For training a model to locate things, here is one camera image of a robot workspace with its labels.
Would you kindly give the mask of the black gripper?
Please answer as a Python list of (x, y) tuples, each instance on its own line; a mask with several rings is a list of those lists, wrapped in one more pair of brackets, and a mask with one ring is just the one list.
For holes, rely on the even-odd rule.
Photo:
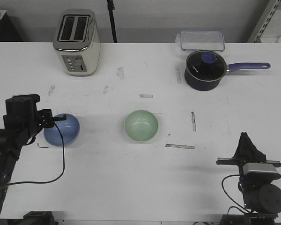
[(5, 128), (36, 135), (44, 128), (52, 128), (54, 121), (67, 119), (66, 114), (52, 117), (51, 109), (38, 110), (38, 102), (40, 102), (38, 94), (14, 95), (5, 100), (6, 115), (3, 116)]
[[(245, 158), (246, 155), (249, 160), (240, 160), (242, 158)], [(234, 158), (218, 157), (216, 164), (243, 166), (247, 163), (258, 163), (264, 165), (271, 164), (276, 168), (281, 167), (280, 161), (266, 160), (266, 155), (255, 147), (246, 132), (242, 132), (239, 138), (236, 152), (234, 154)]]

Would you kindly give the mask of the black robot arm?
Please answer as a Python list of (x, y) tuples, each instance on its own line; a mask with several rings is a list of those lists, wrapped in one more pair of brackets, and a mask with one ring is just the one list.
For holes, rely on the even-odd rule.
[(20, 146), (23, 124), (0, 130), (3, 216), (52, 210), (61, 219), (94, 221), (217, 220), (229, 205), (221, 179), (231, 172), (239, 135), (212, 113), (154, 109), (156, 135), (137, 142), (124, 130), (127, 110), (79, 115), (80, 133), (68, 147)]
[(246, 132), (239, 138), (236, 152), (231, 158), (218, 158), (217, 165), (238, 167), (238, 190), (244, 205), (237, 202), (233, 208), (241, 212), (233, 215), (227, 212), (220, 220), (221, 225), (273, 225), (281, 212), (281, 189), (272, 184), (281, 178), (277, 168), (280, 161), (267, 160), (266, 155), (252, 143)]

